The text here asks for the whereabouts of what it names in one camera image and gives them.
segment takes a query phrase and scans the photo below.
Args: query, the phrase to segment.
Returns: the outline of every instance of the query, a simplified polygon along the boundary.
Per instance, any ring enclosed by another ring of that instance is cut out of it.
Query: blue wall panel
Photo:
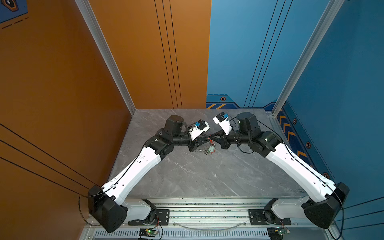
[[[207,95],[228,95],[240,107],[275,101],[327,4],[212,0]]]
[[[384,196],[383,9],[383,1],[345,1],[288,98],[335,181],[350,187],[346,207]],[[378,200],[346,209],[346,217],[383,209],[384,200]],[[381,212],[352,218],[345,228],[383,217]],[[383,229],[356,228],[343,236],[381,239]]]

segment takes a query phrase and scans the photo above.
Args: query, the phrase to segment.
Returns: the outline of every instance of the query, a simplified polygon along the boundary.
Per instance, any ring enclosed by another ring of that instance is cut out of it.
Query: orange chevron
[[[291,125],[289,125],[289,123],[285,123],[284,124],[284,128],[283,128],[283,131],[284,131],[284,133],[285,133],[285,127],[290,127]]]
[[[282,118],[287,118],[287,117],[286,117],[286,116],[283,116],[283,115],[280,116],[280,125],[281,125],[281,119],[282,119]]]
[[[301,152],[301,151],[297,151],[297,156],[300,157],[300,155],[303,155],[304,157],[307,157],[307,154]]]
[[[294,136],[296,136],[296,134],[294,133],[294,132],[290,132],[290,131],[288,131],[288,142],[289,142],[289,136],[290,135],[294,135]]]

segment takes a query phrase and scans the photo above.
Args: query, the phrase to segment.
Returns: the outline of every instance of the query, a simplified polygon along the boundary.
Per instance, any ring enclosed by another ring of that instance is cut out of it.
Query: black line
[[[262,51],[263,51],[263,48],[264,48],[265,40],[266,40],[266,37],[267,37],[268,32],[269,32],[269,27],[271,26],[271,22],[272,22],[272,19],[273,19],[273,15],[275,14],[275,10],[276,10],[276,6],[277,6],[277,2],[278,2],[278,0],[276,1],[275,8],[273,9],[273,13],[272,13],[271,21],[269,22],[268,30],[266,31],[266,34],[265,34],[265,38],[264,38],[264,42],[263,42],[263,46],[262,46],[262,49],[260,50],[260,55],[259,55],[259,58],[258,58],[258,60],[257,60],[257,64],[256,64],[256,67],[255,67],[255,71],[253,72],[253,77],[252,77],[251,84],[249,84],[249,89],[248,89],[247,97],[245,98],[245,102],[244,102],[244,108],[245,108],[245,104],[247,103],[247,98],[248,98],[248,95],[249,95],[249,91],[251,90],[251,86],[252,86],[253,78],[255,77],[255,73],[256,73],[257,65],[259,64],[260,56],[262,55]]]
[[[350,227],[350,228],[345,228],[344,230],[354,229],[354,228],[361,228],[361,227],[376,226],[376,225],[382,225],[382,224],[384,224],[384,222],[382,222],[382,223],[376,223],[376,224],[370,224],[370,225],[364,225],[364,226],[358,226],[358,227]]]
[[[178,101],[177,101],[177,93],[176,93],[175,75],[173,74],[172,56],[170,55],[170,46],[169,46],[169,37],[168,37],[167,20],[166,20],[166,11],[165,11],[165,9],[164,9],[164,1],[161,0],[161,2],[163,3],[164,21],[166,22],[166,31],[167,31],[167,40],[168,40],[169,59],[170,59],[170,67],[172,68],[173,87],[175,88],[176,106],[177,106],[177,108],[179,108],[179,103],[178,103]]]
[[[10,24],[10,25],[8,25],[8,26],[5,26],[5,27],[3,27],[2,29],[7,28],[7,27],[9,27],[9,26],[12,26],[12,24]]]
[[[358,206],[358,205],[361,205],[361,204],[366,204],[367,202],[373,202],[373,201],[376,201],[376,200],[379,200],[379,199],[382,199],[382,198],[384,198],[384,196],[376,198],[376,199],[372,199],[372,200],[369,200],[369,201],[366,201],[366,202],[362,202],[362,203],[359,203],[359,204],[355,204],[355,205],[352,205],[352,206],[349,206],[349,207],[345,207],[344,209],[348,209],[350,207],[355,207],[355,206]]]
[[[169,82],[169,76],[168,76],[168,68],[167,68],[166,54],[165,54],[165,52],[164,52],[163,38],[161,37],[160,22],[159,22],[159,15],[157,14],[156,0],[153,0],[153,2],[155,3],[155,10],[156,10],[156,16],[157,16],[157,23],[159,24],[159,32],[160,32],[161,46],[163,47],[164,62],[166,63],[166,71],[167,71],[167,77],[168,77],[168,85],[169,85],[170,99],[171,99],[171,101],[172,101],[172,107],[175,108],[175,106],[173,105],[172,91],[170,90],[170,82]]]
[[[380,210],[380,211],[377,211],[377,212],[370,212],[370,213],[368,213],[368,214],[362,214],[362,215],[358,215],[358,216],[354,216],[354,217],[345,218],[344,220],[351,219],[351,218],[355,218],[355,217],[361,217],[361,216],[366,216],[366,215],[376,214],[376,213],[379,213],[379,212],[384,212],[384,210]]]
[[[272,34],[272,37],[271,37],[271,41],[269,42],[268,49],[266,50],[264,61],[263,61],[262,67],[260,68],[259,75],[257,76],[256,84],[255,84],[255,87],[253,88],[253,92],[252,92],[252,95],[251,95],[251,99],[249,100],[248,107],[251,104],[252,97],[253,97],[253,94],[254,94],[256,86],[257,86],[257,82],[259,81],[260,74],[261,74],[261,72],[263,70],[264,62],[265,62],[266,56],[268,55],[269,47],[271,46],[271,43],[272,43],[272,40],[273,40],[273,36],[275,35],[275,31],[276,31],[277,25],[279,24],[280,16],[281,16],[281,13],[283,12],[285,2],[286,2],[286,0],[284,0],[283,7],[281,8],[281,11],[280,11],[280,14],[279,14],[279,18],[277,19],[275,30],[273,31],[273,34]]]
[[[265,68],[265,72],[264,72],[264,75],[263,75],[263,78],[262,78],[262,81],[260,82],[260,86],[259,86],[259,89],[257,90],[257,94],[256,94],[256,97],[253,101],[253,104],[252,106],[255,104],[255,101],[256,101],[256,98],[257,98],[257,95],[259,94],[259,91],[260,91],[260,87],[262,86],[262,83],[263,83],[263,80],[264,80],[264,77],[265,77],[265,73],[268,69],[268,66],[269,66],[269,63],[271,62],[271,59],[272,59],[272,55],[273,55],[273,52],[275,51],[275,48],[276,48],[276,45],[277,45],[277,41],[279,40],[279,37],[280,37],[280,34],[281,34],[281,31],[283,30],[283,27],[284,27],[284,23],[285,23],[285,20],[287,19],[287,16],[288,16],[288,13],[289,13],[289,10],[291,9],[291,5],[292,5],[292,2],[293,0],[291,1],[291,4],[289,5],[289,8],[288,8],[288,12],[287,12],[287,15],[285,15],[285,19],[284,19],[284,22],[283,22],[283,25],[280,29],[280,32],[279,32],[279,35],[277,36],[277,40],[276,40],[276,43],[275,43],[275,46],[273,47],[273,50],[272,50],[272,54],[271,54],[271,57],[269,58],[269,61],[268,61],[268,65],[266,66]]]
[[[14,17],[14,18],[18,18],[18,17],[23,16],[23,15],[25,15],[25,14],[27,14],[27,13],[28,13],[28,12],[23,13],[23,14],[21,14],[21,15],[18,15],[18,16],[16,16],[16,17]],[[1,23],[5,23],[6,21],[12,20],[12,19],[14,19],[14,18],[7,19],[7,20],[5,20],[5,21],[2,21]]]
[[[9,162],[9,163],[11,163],[11,164],[13,164],[13,165],[15,165],[15,166],[18,166],[19,168],[22,168],[22,169],[24,169],[24,170],[26,170],[26,171],[28,171],[28,172],[30,172],[30,173],[33,173],[33,174],[35,174],[35,175],[37,175],[37,176],[39,176],[39,177],[42,177],[42,178],[44,178],[45,180],[48,180],[48,181],[50,181],[50,182],[53,182],[54,184],[57,184],[57,185],[59,185],[60,187],[64,187],[63,185],[58,184],[57,182],[54,182],[54,181],[52,181],[52,180],[49,180],[48,178],[43,177],[43,176],[41,176],[41,175],[39,175],[39,174],[37,174],[37,173],[35,173],[35,172],[32,172],[31,170],[28,170],[28,169],[26,169],[25,167],[22,167],[22,166],[20,166],[20,165],[18,165],[18,164],[16,164],[16,163],[13,163],[13,162],[11,162],[11,161],[9,161],[9,160],[3,158],[3,157],[0,157],[0,159],[3,159],[4,161],[7,161],[7,162]],[[83,194],[80,194],[80,193],[78,193],[78,192],[75,192],[75,191],[72,190],[72,189],[69,189],[69,188],[67,188],[67,187],[64,187],[64,188],[65,188],[65,189],[68,189],[69,191],[72,191],[72,192],[74,192],[74,193],[76,193],[76,194],[79,194],[79,195],[81,195],[81,196],[83,196],[83,197],[86,197],[86,196],[84,196]]]
[[[171,21],[172,21],[173,43],[175,44],[175,56],[176,56],[176,68],[177,68],[177,80],[179,81],[180,103],[181,103],[181,109],[183,109],[183,101],[181,100],[179,65],[178,65],[178,63],[177,63],[177,54],[176,54],[175,30],[173,29],[172,8],[171,8],[171,6],[170,6],[170,0],[169,0],[169,9],[170,9],[170,19],[171,19]]]
[[[37,160],[36,158],[33,158],[32,156],[30,156],[30,155],[26,154],[25,152],[23,152],[23,151],[21,151],[21,150],[19,150],[19,149],[15,148],[15,147],[13,147],[12,145],[10,145],[10,144],[8,144],[8,143],[4,142],[3,140],[1,140],[1,139],[0,139],[0,142],[2,142],[2,143],[4,143],[4,144],[6,144],[6,145],[8,145],[8,146],[10,146],[11,148],[13,148],[13,149],[15,149],[16,151],[18,151],[18,152],[20,152],[20,153],[22,153],[22,154],[24,154],[24,155],[28,156],[29,158],[32,158],[33,160],[37,161],[38,163],[41,163],[41,164],[43,164],[44,166],[46,166],[46,167],[48,167],[48,168],[50,168],[50,169],[54,170],[55,172],[57,172],[57,173],[59,173],[59,174],[63,175],[64,177],[66,177],[66,178],[68,178],[68,179],[70,179],[70,180],[74,181],[75,183],[78,183],[78,184],[80,184],[81,186],[85,187],[86,189],[89,189],[88,187],[86,187],[86,186],[82,185],[81,183],[79,183],[79,182],[77,182],[77,181],[73,180],[72,178],[70,178],[70,177],[68,177],[68,176],[66,176],[66,175],[64,175],[64,174],[62,174],[61,172],[59,172],[59,171],[57,171],[57,170],[53,169],[52,167],[50,167],[50,166],[46,165],[45,163],[42,163],[42,162],[40,162],[40,161],[39,161],[39,160]]]
[[[86,178],[85,176],[83,176],[82,174],[78,173],[77,171],[73,170],[72,168],[68,167],[65,163],[59,161],[57,158],[53,157],[52,155],[48,154],[46,151],[42,150],[41,148],[39,148],[38,146],[36,146],[35,144],[31,143],[30,141],[26,140],[25,138],[23,138],[22,136],[20,136],[19,134],[15,133],[14,131],[10,130],[9,128],[7,128],[6,126],[4,126],[3,124],[0,123],[0,126],[2,126],[3,128],[7,129],[8,131],[10,131],[11,133],[15,134],[16,136],[18,136],[19,138],[23,139],[24,141],[26,141],[27,143],[31,144],[32,146],[34,146],[35,148],[39,149],[40,151],[42,151],[43,153],[45,153],[46,155],[50,156],[51,158],[55,159],[56,161],[58,161],[59,163],[61,163],[62,165],[66,166],[67,168],[71,169],[72,171],[74,171],[75,173],[79,174],[80,176],[82,176],[83,178],[87,179],[88,181],[92,182],[94,185],[98,186],[96,183],[94,183],[93,181],[89,180],[88,178]]]

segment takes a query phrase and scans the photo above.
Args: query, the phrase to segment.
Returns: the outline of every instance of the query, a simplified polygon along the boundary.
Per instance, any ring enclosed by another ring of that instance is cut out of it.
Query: yellow chevron stripe
[[[225,104],[221,105],[220,107],[218,107],[218,108],[216,108],[216,109],[220,109],[220,108],[222,108],[222,107],[224,107],[224,106],[225,106]]]
[[[281,125],[281,119],[282,119],[282,118],[287,118],[287,117],[286,117],[286,116],[283,116],[283,115],[280,116],[280,125]]]
[[[300,157],[300,155],[303,155],[304,157],[307,157],[307,154],[301,152],[301,151],[297,151],[297,156]]]
[[[284,128],[283,128],[283,131],[284,131],[284,133],[285,133],[285,127],[290,127],[291,125],[289,125],[289,123],[285,123],[284,124]]]
[[[295,134],[294,132],[290,132],[290,131],[288,131],[288,142],[289,142],[289,137],[290,137],[291,135],[296,136],[296,134]]]

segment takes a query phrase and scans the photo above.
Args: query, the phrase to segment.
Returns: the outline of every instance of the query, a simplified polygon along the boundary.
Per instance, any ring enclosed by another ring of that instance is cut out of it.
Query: orange wall panel
[[[154,1],[90,1],[137,109],[169,109],[170,86]]]
[[[130,113],[76,3],[27,4],[26,15],[0,28],[0,123],[101,185],[113,166]],[[14,23],[20,18],[23,21]],[[0,139],[93,186],[1,126]],[[0,157],[81,194],[88,191],[1,142]],[[6,183],[6,197],[0,200],[3,239],[78,238],[84,222],[77,194],[3,159],[0,182]],[[81,209],[87,213],[84,198]]]
[[[136,108],[205,108],[210,0],[90,3]]]
[[[210,0],[170,0],[183,108],[205,108]]]

